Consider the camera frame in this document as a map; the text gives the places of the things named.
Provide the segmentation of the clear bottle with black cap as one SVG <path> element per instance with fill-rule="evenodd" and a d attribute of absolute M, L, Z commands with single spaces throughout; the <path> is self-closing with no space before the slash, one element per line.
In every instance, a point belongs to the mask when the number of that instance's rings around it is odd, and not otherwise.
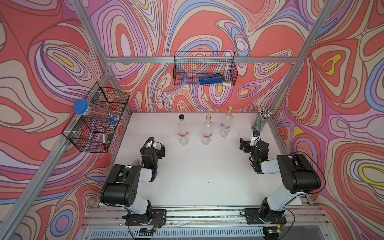
<path fill-rule="evenodd" d="M 180 144 L 185 146 L 189 142 L 189 127 L 185 122 L 185 116 L 183 114 L 179 115 L 180 122 L 178 123 L 178 138 Z"/>

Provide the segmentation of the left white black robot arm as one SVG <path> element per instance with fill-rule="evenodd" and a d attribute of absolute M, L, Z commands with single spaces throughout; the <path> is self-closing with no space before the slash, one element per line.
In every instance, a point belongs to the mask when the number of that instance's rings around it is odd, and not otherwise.
<path fill-rule="evenodd" d="M 140 149 L 141 159 L 131 165 L 115 164 L 100 193 L 100 203 L 122 207 L 132 214 L 145 215 L 152 204 L 139 196 L 139 183 L 153 182 L 158 174 L 158 160 L 166 156 L 165 147 L 150 137 Z"/>

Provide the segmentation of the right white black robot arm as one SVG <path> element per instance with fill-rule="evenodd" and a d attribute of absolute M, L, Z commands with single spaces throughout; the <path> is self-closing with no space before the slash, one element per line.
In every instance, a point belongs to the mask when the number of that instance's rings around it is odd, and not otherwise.
<path fill-rule="evenodd" d="M 269 144 L 253 137 L 251 141 L 240 139 L 240 150 L 250 154 L 250 164 L 259 175 L 280 174 L 282 184 L 262 201 L 261 215 L 283 213 L 286 206 L 297 197 L 321 187 L 318 173 L 303 154 L 277 155 L 268 158 Z"/>

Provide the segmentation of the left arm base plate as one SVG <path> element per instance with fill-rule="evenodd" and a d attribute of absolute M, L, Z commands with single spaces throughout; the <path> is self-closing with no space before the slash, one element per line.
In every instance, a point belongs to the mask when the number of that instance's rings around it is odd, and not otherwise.
<path fill-rule="evenodd" d="M 147 210 L 143 215 L 128 213 L 123 216 L 127 226 L 163 226 L 166 223 L 167 210 L 154 209 Z"/>

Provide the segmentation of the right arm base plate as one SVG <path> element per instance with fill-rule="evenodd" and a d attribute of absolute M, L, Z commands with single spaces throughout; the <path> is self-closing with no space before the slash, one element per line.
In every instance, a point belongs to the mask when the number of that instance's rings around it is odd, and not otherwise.
<path fill-rule="evenodd" d="M 248 225 L 285 225 L 287 223 L 284 211 L 261 210 L 246 208 L 243 210 Z"/>

